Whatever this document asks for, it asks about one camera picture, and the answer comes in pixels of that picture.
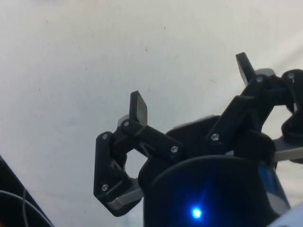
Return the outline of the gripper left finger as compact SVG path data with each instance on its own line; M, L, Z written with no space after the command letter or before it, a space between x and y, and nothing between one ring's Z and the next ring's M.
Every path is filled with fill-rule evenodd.
M182 160L183 145L147 124L147 105L139 91L130 94L129 113L122 117L115 132L96 138L93 194L115 217L128 213L144 196L138 178L126 170L129 151L135 149L149 161L160 164L156 175Z

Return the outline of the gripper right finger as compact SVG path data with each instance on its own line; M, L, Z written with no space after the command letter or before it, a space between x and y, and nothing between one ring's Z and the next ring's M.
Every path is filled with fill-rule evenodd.
M303 71L289 70L281 77L271 69L253 69L246 53L236 55L245 84L207 135L210 148L217 153L233 150L235 155L261 159L268 163L303 161ZM262 127L275 106L284 105L291 116L282 124L278 139L262 139L271 145L265 152L248 151L248 141L261 135Z

